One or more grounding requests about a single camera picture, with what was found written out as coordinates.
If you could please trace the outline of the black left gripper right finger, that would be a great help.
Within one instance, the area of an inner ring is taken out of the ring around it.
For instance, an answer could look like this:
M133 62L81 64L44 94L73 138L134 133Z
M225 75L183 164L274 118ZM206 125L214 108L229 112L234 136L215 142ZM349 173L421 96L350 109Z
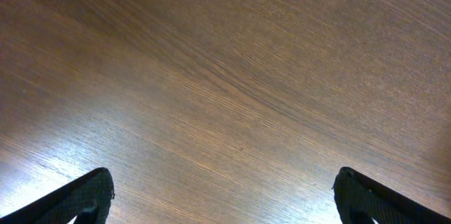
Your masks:
M333 185L343 224L450 224L450 219L362 173L342 167Z

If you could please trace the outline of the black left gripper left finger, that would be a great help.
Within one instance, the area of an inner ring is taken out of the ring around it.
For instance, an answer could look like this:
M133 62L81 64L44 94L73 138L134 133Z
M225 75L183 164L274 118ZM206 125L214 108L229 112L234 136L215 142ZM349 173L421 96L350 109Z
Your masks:
M107 168L96 168L37 201L1 218L2 223L105 224L114 198Z

